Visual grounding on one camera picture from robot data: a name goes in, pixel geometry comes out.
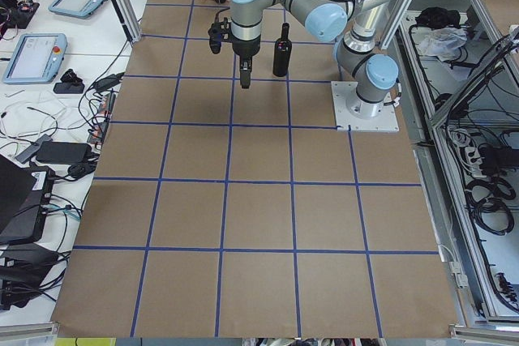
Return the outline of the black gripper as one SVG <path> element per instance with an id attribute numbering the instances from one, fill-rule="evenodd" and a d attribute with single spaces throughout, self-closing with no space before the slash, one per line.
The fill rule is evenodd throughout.
<path id="1" fill-rule="evenodd" d="M 239 56 L 239 78 L 243 89 L 251 86 L 252 60 L 260 51 L 260 36 L 250 41 L 233 38 L 232 49 Z"/>

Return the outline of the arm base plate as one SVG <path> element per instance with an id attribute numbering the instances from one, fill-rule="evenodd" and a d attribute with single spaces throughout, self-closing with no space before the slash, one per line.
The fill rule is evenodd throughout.
<path id="1" fill-rule="evenodd" d="M 357 95 L 357 82 L 332 81 L 331 91 L 338 131 L 397 133 L 396 109 L 391 93 L 378 103 L 367 103 Z"/>

